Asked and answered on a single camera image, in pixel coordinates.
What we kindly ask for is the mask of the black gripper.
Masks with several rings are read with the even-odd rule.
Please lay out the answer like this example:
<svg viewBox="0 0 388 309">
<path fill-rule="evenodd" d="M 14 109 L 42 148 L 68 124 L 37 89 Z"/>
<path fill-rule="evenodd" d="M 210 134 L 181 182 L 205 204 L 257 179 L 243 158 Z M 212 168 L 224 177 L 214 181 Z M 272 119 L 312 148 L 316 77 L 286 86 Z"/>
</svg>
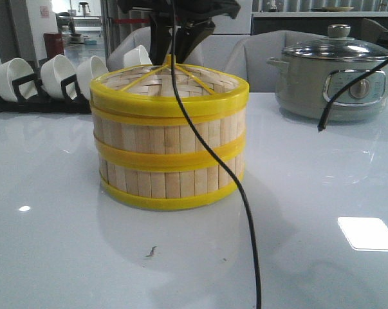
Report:
<svg viewBox="0 0 388 309">
<path fill-rule="evenodd" d="M 163 64 L 171 52 L 172 19 L 171 6 L 174 5 L 178 17 L 186 18 L 176 32 L 176 62 L 183 63 L 191 52 L 212 35 L 215 23 L 207 19 L 219 15 L 227 15 L 235 19 L 241 9 L 237 1 L 117 1 L 123 13 L 130 10 L 152 11 L 149 14 L 151 28 L 151 44 L 149 57 L 153 64 Z"/>
</svg>

